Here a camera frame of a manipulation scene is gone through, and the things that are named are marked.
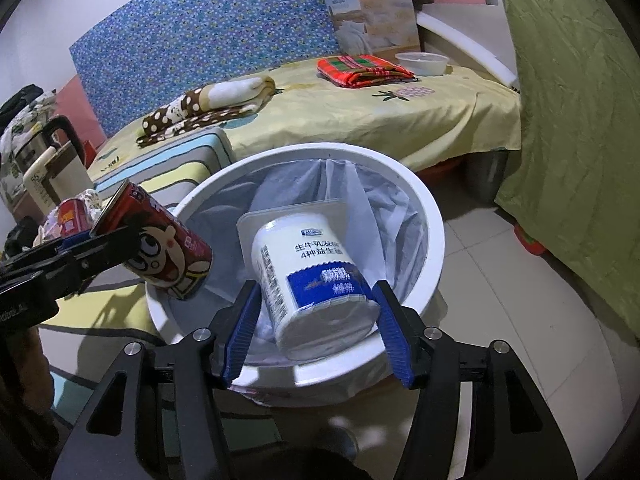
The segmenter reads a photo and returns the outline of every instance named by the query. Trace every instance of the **green blanket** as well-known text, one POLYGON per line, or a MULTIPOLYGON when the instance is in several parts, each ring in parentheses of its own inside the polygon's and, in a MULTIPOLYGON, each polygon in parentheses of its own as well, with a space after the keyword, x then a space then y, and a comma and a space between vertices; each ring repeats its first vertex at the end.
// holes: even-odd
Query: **green blanket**
POLYGON ((640 335, 638 54, 604 0, 504 2, 522 158, 497 203, 640 335))

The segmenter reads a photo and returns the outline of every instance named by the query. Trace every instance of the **can lid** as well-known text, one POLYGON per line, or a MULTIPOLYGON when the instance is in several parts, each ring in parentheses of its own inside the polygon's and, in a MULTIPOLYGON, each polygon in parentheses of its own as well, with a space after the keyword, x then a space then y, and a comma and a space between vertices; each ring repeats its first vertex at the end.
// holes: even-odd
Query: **can lid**
POLYGON ((100 216, 98 216, 98 218, 96 219, 94 228, 91 229, 91 236, 97 236, 98 234, 101 234, 99 232, 101 226, 104 224, 106 219, 110 216, 110 214, 113 212, 113 209, 116 207, 116 204, 122 197, 128 185, 129 185, 129 179, 125 178, 122 184, 120 184, 120 187, 118 188, 118 190, 114 193, 114 195, 109 200, 107 207, 105 207, 102 210, 102 212, 100 213, 100 216))

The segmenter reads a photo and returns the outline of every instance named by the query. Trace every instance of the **white plastic cup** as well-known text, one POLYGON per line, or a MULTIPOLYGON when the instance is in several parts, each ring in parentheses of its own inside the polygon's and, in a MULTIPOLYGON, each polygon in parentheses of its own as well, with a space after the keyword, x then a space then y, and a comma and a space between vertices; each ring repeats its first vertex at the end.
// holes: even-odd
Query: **white plastic cup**
POLYGON ((431 52, 399 52, 396 59, 407 70, 421 76, 443 75, 449 63, 447 56, 431 52))
POLYGON ((276 344, 292 361, 344 350, 378 318, 369 285, 322 214, 290 214, 263 225, 251 260, 276 344))

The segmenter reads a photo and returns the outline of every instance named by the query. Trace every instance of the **metal screw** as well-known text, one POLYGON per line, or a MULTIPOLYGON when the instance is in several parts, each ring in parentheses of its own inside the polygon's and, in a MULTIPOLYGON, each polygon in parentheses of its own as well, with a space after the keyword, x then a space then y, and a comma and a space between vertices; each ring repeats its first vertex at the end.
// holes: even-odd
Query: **metal screw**
POLYGON ((137 342, 131 342, 124 347, 124 353, 127 355, 135 355, 142 350, 142 345, 137 342))
POLYGON ((193 338, 196 341, 206 341, 211 337, 211 330, 208 328, 199 328, 193 333, 193 338))
POLYGON ((494 350, 498 352, 498 354, 506 354, 509 350, 511 350, 511 347, 506 341, 498 339, 498 341, 494 342, 494 350))
POLYGON ((427 339, 435 341, 436 339, 440 339, 442 337, 442 331, 434 326, 428 326, 424 329, 424 336, 427 339))

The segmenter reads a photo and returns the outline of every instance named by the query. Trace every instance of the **cardboard box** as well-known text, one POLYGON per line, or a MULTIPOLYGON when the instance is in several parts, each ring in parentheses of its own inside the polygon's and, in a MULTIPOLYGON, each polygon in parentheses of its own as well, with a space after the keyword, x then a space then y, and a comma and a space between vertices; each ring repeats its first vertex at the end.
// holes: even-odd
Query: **cardboard box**
POLYGON ((344 54, 396 62, 398 52, 420 52, 412 0, 324 1, 344 54))

